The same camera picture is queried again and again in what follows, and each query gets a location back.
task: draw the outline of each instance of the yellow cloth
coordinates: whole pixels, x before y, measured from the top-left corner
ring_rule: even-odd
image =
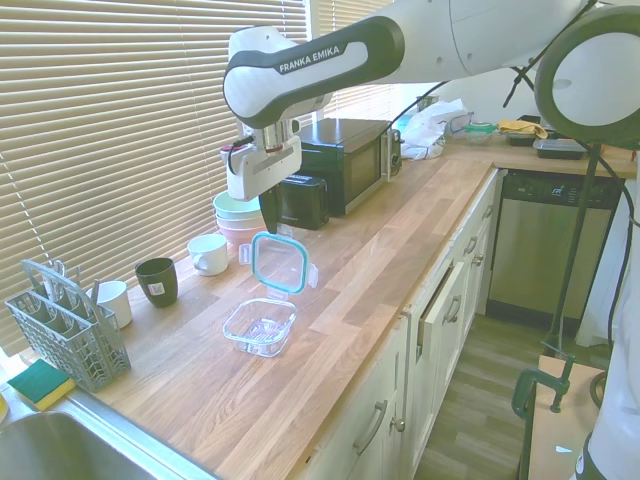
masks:
[[[524,133],[536,135],[539,138],[547,138],[549,134],[537,123],[525,122],[524,120],[502,120],[498,124],[500,133]]]

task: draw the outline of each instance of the kitchen cabinet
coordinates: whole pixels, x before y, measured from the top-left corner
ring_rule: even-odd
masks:
[[[464,263],[449,265],[435,295],[418,319],[418,339],[412,381],[413,409],[409,419],[412,463],[417,466],[460,352]]]
[[[471,202],[298,479],[413,478],[476,312],[496,178]]]
[[[298,478],[400,479],[406,345],[407,321],[400,317]]]
[[[420,463],[482,298],[488,243],[495,228],[497,178],[494,172],[482,186],[449,248],[405,308],[409,320],[407,431],[401,439],[400,459],[407,480]]]
[[[480,232],[478,232],[476,236],[472,237],[472,240],[474,242],[473,248],[467,249],[467,253],[464,256],[464,276],[466,277],[466,282],[462,312],[462,327],[460,329],[463,336],[463,342],[469,333],[473,317],[477,311],[483,272],[487,263],[486,251],[489,241],[489,222],[482,223]]]

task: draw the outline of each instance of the mug label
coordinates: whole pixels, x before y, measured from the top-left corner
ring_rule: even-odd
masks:
[[[150,283],[149,284],[149,293],[151,295],[162,295],[164,294],[164,284],[160,283]]]

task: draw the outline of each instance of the butcher block counter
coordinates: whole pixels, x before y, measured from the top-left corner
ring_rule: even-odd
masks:
[[[628,152],[605,157],[635,178]],[[297,320],[271,359],[222,335],[241,302],[266,294],[250,268],[231,258],[225,273],[201,277],[183,260],[173,306],[156,309],[130,292],[134,321],[123,335],[132,370],[97,396],[225,480],[295,477],[496,167],[584,173],[586,161],[538,159],[497,143],[447,145],[439,158],[405,162],[347,217],[295,231],[319,283],[292,298]]]

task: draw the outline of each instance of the light green bowl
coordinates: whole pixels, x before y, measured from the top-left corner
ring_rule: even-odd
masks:
[[[255,218],[261,215],[258,197],[248,202],[241,202],[231,198],[227,191],[214,197],[213,208],[220,218],[229,220]]]

